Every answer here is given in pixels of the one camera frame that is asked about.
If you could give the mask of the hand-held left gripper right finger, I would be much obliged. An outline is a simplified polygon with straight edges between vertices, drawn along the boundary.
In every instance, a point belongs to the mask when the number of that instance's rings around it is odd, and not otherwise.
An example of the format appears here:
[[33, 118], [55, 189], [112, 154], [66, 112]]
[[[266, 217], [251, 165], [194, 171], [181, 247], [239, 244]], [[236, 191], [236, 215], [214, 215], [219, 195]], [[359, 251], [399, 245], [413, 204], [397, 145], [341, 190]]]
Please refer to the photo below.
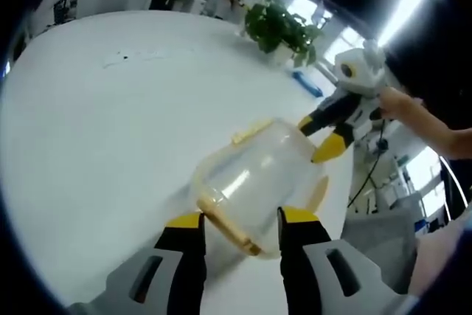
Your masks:
[[277, 210], [280, 271], [290, 314], [400, 314], [401, 296], [381, 270], [319, 218], [296, 207]]

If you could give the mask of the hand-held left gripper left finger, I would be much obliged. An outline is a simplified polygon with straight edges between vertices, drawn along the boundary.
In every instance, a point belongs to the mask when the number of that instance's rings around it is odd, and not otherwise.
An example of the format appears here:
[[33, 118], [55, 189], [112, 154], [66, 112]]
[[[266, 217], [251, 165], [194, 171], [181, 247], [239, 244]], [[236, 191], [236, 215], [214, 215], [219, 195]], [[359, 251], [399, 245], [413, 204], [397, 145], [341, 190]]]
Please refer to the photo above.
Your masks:
[[113, 270], [105, 290], [69, 314], [199, 314], [206, 281], [204, 214], [169, 221], [152, 248]]

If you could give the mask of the person's right hand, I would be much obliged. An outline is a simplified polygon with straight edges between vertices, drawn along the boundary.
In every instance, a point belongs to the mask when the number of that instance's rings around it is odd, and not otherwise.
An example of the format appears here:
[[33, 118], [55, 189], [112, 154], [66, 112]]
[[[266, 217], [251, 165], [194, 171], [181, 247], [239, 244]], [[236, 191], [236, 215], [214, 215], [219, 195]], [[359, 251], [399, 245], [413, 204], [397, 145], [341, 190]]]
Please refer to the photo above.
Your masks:
[[387, 86], [378, 95], [381, 116], [385, 119], [399, 120], [408, 110], [423, 107], [423, 100], [411, 97], [391, 86]]

